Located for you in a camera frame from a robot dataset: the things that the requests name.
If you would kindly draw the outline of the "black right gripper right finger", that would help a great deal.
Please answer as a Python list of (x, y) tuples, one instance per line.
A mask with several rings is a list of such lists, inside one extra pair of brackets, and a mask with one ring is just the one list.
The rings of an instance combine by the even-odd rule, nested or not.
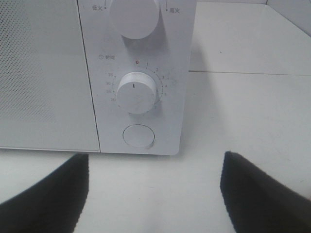
[(224, 155), (220, 190), (237, 233), (311, 231), (311, 201), (238, 153)]

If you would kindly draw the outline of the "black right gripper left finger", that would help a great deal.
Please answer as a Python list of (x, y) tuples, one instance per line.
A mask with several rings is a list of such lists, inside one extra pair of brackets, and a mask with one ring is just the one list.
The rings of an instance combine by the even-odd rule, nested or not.
[(48, 176), (1, 203), (2, 233), (72, 233), (89, 192), (89, 155), (75, 154)]

